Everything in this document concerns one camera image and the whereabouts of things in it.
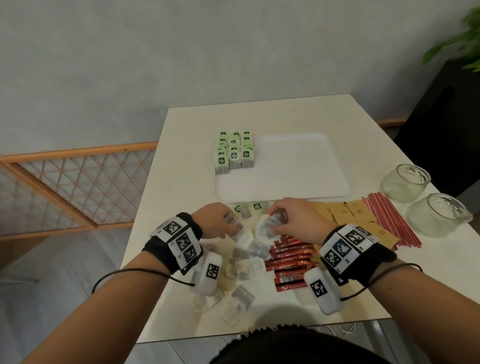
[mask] floor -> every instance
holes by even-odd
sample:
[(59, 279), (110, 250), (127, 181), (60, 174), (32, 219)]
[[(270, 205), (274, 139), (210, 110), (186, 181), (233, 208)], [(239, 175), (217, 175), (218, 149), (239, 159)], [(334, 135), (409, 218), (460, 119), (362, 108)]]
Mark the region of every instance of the floor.
[[(0, 283), (0, 364), (20, 362), (87, 298), (99, 277), (118, 268), (129, 235), (130, 229), (119, 229), (51, 236), (1, 270), (0, 282), (29, 278), (38, 283)], [(357, 323), (351, 334), (342, 331), (348, 331), (351, 324), (317, 329), (345, 336), (392, 363), (425, 362), (411, 358), (411, 350), (392, 320), (381, 325), (377, 321)], [(393, 343), (388, 331), (393, 332)], [(127, 363), (207, 363), (233, 338), (235, 335), (138, 344)]]

